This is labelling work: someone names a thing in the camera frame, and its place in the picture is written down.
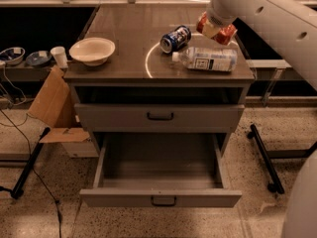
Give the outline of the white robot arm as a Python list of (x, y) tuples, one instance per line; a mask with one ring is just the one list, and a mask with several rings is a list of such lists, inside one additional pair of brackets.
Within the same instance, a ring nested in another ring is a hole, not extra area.
[[(208, 19), (225, 27), (239, 18), (317, 89), (317, 13), (294, 0), (211, 0)], [(292, 188), (281, 238), (317, 238), (317, 151)]]

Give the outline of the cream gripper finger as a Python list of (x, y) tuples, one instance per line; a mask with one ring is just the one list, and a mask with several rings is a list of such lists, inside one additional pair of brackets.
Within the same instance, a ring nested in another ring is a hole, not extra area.
[(209, 21), (206, 21), (202, 28), (202, 34), (209, 39), (212, 39), (214, 36), (216, 36), (219, 33), (219, 31), (220, 31), (220, 28), (217, 26), (214, 26)]

